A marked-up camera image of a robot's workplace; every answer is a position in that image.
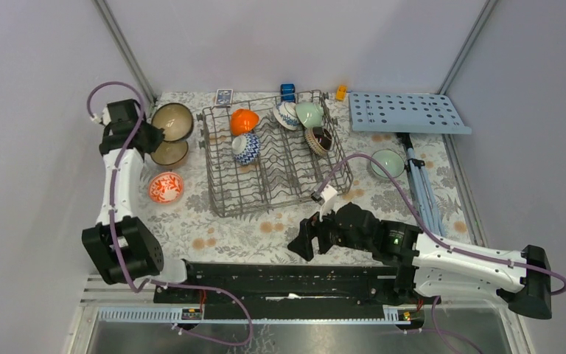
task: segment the green bowl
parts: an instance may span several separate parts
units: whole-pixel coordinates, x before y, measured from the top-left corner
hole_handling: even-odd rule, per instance
[[[402,172],[405,171],[405,161],[402,157],[400,157],[400,155],[392,150],[378,150],[376,153],[372,154],[372,158],[377,160],[394,178],[402,175]],[[380,178],[387,178],[387,175],[384,174],[377,165],[373,162],[370,162],[370,165],[377,176]]]
[[[296,115],[305,128],[321,127],[324,109],[320,103],[300,102],[296,104]]]

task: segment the gray wall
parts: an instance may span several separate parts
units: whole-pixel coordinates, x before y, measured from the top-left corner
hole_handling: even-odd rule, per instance
[[[64,343],[104,180],[85,99],[110,79],[132,80],[91,2],[0,1],[0,354]]]
[[[489,243],[543,246],[566,276],[566,1],[501,1],[449,95]],[[566,294],[528,328],[538,353],[566,353]]]
[[[160,91],[439,89],[484,0],[110,0]]]

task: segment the table surface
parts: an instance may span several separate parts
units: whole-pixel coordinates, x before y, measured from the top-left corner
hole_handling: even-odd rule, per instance
[[[274,93],[236,93],[234,100],[269,97]],[[327,105],[336,127],[345,155],[355,152],[372,154],[377,150],[392,149],[405,158],[405,152],[392,133],[360,133],[351,131],[348,100],[339,102],[329,95]],[[156,107],[178,102],[186,105],[194,115],[213,105],[214,93],[169,92],[161,95]],[[150,180],[163,170],[147,156],[140,179],[141,219],[157,237],[166,258],[184,258],[194,262],[274,263],[313,265],[379,265],[368,252],[333,247],[327,254],[317,254],[308,263],[287,249],[287,244],[298,235],[298,224],[318,210],[313,202],[277,208],[269,212],[220,218],[209,208],[205,150],[199,148],[202,140],[202,122],[196,121],[194,133],[188,139],[189,155],[185,165],[175,172],[184,179],[185,190],[174,204],[153,203],[147,196]],[[419,159],[426,161],[433,191],[443,215],[447,237],[471,243],[461,209],[456,182],[447,159],[443,140],[438,134],[412,134],[411,139]],[[415,224],[396,188],[376,177],[365,159],[350,161],[354,181],[350,192],[340,195],[335,208],[352,201],[370,210],[383,220]],[[397,178],[407,193],[406,173]]]

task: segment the metal wire dish rack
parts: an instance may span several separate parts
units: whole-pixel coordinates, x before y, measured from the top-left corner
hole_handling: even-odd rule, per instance
[[[333,146],[326,157],[315,155],[305,142],[304,131],[289,131],[274,118],[272,108],[281,96],[233,102],[224,108],[212,106],[197,116],[203,121],[206,150],[207,183],[213,211],[221,218],[285,207],[311,200],[318,183],[344,158],[335,130],[337,121],[331,118],[319,90],[294,94],[296,102],[319,102],[324,109],[323,127],[331,132]],[[257,160],[248,166],[238,164],[231,152],[229,122],[237,109],[250,109],[260,121],[254,133],[261,142]],[[330,181],[340,193],[347,193],[352,184],[348,163]]]

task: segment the light blue metal panel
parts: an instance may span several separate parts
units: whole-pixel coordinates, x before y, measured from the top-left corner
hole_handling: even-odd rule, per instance
[[[448,96],[350,92],[353,131],[471,134]]]

